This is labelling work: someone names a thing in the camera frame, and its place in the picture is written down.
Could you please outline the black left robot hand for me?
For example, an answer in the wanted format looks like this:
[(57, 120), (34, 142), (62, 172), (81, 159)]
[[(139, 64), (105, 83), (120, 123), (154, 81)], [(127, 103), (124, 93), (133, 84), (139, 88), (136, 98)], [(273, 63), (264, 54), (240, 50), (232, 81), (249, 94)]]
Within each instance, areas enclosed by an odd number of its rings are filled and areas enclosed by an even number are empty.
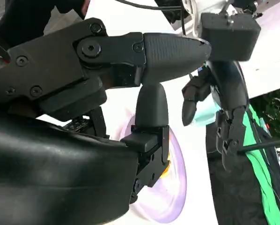
[(197, 103), (208, 95), (215, 98), (220, 110), (216, 113), (216, 150), (221, 153), (227, 172), (234, 169), (237, 154), (243, 146), (246, 127), (243, 118), (249, 109), (249, 96), (241, 67), (237, 61), (209, 61), (182, 89), (184, 97), (182, 123), (194, 119)]

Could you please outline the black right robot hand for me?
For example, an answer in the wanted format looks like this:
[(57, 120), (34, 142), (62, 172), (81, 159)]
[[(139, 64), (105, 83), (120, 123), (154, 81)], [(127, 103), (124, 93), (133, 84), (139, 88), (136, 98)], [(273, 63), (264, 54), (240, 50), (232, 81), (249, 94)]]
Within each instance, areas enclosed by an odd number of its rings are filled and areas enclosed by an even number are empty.
[(0, 225), (96, 225), (124, 215), (169, 166), (162, 82), (211, 45), (108, 36), (97, 18), (7, 50), (0, 68)]

